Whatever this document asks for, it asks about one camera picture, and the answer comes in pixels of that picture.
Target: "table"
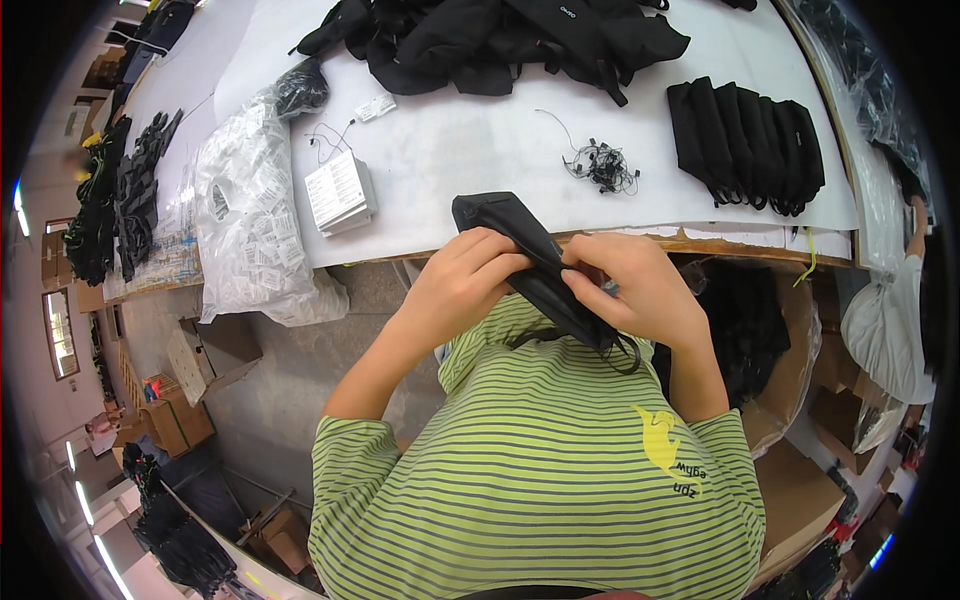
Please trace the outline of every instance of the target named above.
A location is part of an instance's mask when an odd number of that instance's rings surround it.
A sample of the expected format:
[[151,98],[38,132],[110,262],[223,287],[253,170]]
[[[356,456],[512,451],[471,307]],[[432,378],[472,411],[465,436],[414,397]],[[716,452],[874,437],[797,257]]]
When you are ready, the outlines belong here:
[[[191,149],[240,102],[301,59],[287,57],[286,50],[319,25],[332,4],[210,3],[197,12],[170,55],[145,71],[128,101],[132,131],[139,132],[158,109],[184,108],[186,117],[156,168],[158,206],[165,211],[161,224],[167,224],[156,236],[160,252],[138,268],[131,285],[117,289],[108,282],[107,298],[202,280],[191,209],[178,202]],[[347,141],[371,167],[381,210],[369,226],[324,239],[313,227],[306,199],[303,178],[316,168],[316,151],[304,134],[319,122],[341,131],[354,108],[382,93],[365,63],[345,50],[333,53],[324,62],[331,86],[324,112],[295,120],[291,131],[295,202],[311,265],[422,256],[456,233],[449,213],[454,195],[511,189],[561,240],[574,231],[614,229],[653,234],[670,252],[809,261],[804,231],[791,240],[791,225],[797,223],[812,226],[819,264],[850,266],[849,230],[857,227],[857,219],[844,164],[804,55],[770,0],[761,0],[754,12],[691,0],[677,3],[666,16],[692,37],[690,47],[679,60],[639,71],[624,90],[631,101],[625,108],[617,108],[602,90],[528,65],[511,96],[466,96],[450,86],[397,98],[397,110],[353,126]],[[714,85],[733,80],[810,109],[828,185],[799,219],[748,206],[714,208],[704,186],[676,167],[664,90],[703,75],[710,75]],[[642,172],[636,199],[599,197],[588,183],[570,179],[560,162],[564,149],[569,155],[563,130],[534,108],[560,116],[575,144],[596,137],[622,145],[628,161]],[[517,150],[528,147],[535,151]]]

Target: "yellow cord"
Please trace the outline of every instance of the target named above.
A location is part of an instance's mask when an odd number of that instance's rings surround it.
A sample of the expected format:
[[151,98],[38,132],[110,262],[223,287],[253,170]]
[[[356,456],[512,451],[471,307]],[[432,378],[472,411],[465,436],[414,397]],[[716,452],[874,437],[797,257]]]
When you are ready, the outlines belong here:
[[804,271],[804,274],[797,277],[797,280],[793,282],[793,287],[800,285],[800,282],[806,279],[806,276],[813,273],[813,270],[817,268],[817,253],[813,251],[813,232],[810,231],[810,228],[806,229],[806,241],[810,243],[810,268]]

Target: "fluorescent light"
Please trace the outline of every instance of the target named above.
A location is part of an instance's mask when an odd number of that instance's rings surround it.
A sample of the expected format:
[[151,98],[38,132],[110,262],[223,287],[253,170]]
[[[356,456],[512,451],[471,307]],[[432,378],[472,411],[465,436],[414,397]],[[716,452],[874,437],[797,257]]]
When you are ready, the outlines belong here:
[[13,209],[16,210],[16,217],[20,220],[20,229],[24,237],[30,237],[30,225],[27,223],[27,214],[23,212],[23,200],[20,198],[20,181],[18,180],[13,187]]
[[73,446],[69,440],[66,441],[66,460],[70,462],[70,470],[77,472],[77,463],[73,461]]
[[80,507],[84,509],[84,517],[86,518],[86,524],[90,527],[93,527],[93,515],[90,513],[90,507],[86,503],[86,494],[84,493],[84,484],[77,483],[77,496],[80,498]]
[[117,567],[113,566],[113,561],[110,559],[110,555],[107,554],[107,547],[104,546],[104,541],[100,539],[100,536],[94,536],[93,540],[97,542],[97,549],[100,550],[100,556],[104,557],[104,563],[107,564],[107,570],[110,572],[110,575],[113,576],[113,581],[116,582],[117,587],[120,588],[120,593],[122,593],[123,597],[127,600],[133,600],[133,594],[131,594],[130,590],[127,589],[127,584],[124,583],[123,579],[120,577],[120,573],[117,572]]

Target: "window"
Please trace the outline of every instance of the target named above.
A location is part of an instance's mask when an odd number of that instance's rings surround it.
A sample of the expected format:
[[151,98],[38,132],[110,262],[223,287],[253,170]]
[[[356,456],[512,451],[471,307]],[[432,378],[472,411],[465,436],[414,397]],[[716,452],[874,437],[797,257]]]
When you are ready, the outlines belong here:
[[73,217],[69,219],[57,219],[56,221],[47,221],[47,233],[52,231],[63,231],[70,227],[70,222],[73,221]]
[[47,344],[54,377],[58,381],[80,372],[77,354],[73,348],[73,330],[70,328],[69,302],[66,289],[43,295],[43,318],[47,323]]

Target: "hand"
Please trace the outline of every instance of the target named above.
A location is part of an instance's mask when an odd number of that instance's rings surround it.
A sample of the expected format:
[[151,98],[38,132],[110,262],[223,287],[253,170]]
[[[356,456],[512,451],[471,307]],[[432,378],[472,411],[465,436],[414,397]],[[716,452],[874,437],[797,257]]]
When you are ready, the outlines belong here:
[[419,354],[480,323],[510,291],[507,276],[533,262],[496,231],[474,228],[434,254],[388,327]]
[[709,346],[707,315],[653,240],[621,233],[574,235],[562,261],[596,267],[620,286],[611,298],[583,273],[561,272],[577,300],[613,327],[673,350]]

